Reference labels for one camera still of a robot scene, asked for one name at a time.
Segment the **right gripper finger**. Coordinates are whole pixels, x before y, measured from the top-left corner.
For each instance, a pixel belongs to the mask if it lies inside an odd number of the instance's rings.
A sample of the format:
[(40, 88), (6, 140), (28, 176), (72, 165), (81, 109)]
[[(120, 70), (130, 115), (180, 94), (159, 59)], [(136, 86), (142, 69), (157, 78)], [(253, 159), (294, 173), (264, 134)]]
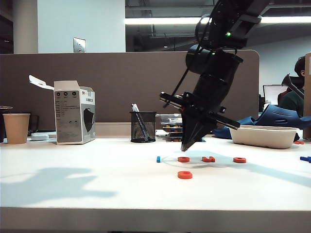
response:
[(197, 121), (197, 127), (196, 127), (196, 142), (200, 140), (203, 136), (210, 133), (213, 129), (215, 129), (215, 121), (214, 120), (208, 120), (204, 123)]
[(197, 120), (192, 116), (189, 116), (186, 113), (182, 113), (182, 122), (183, 122), (183, 138), (181, 150), (187, 151), (195, 142), (195, 136), (197, 134)]

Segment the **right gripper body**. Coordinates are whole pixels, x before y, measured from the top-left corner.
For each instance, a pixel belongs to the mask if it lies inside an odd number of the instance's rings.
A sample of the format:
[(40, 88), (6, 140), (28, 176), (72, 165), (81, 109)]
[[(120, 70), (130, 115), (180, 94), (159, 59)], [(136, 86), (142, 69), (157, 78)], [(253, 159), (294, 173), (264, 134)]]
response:
[(220, 105), (212, 106), (202, 98), (185, 92), (182, 95), (170, 95), (165, 92), (160, 93), (160, 100), (166, 104), (172, 105), (179, 109), (182, 115), (183, 128), (195, 128), (211, 124), (215, 127), (220, 123), (232, 129), (240, 127), (240, 123), (223, 116), (226, 108)]

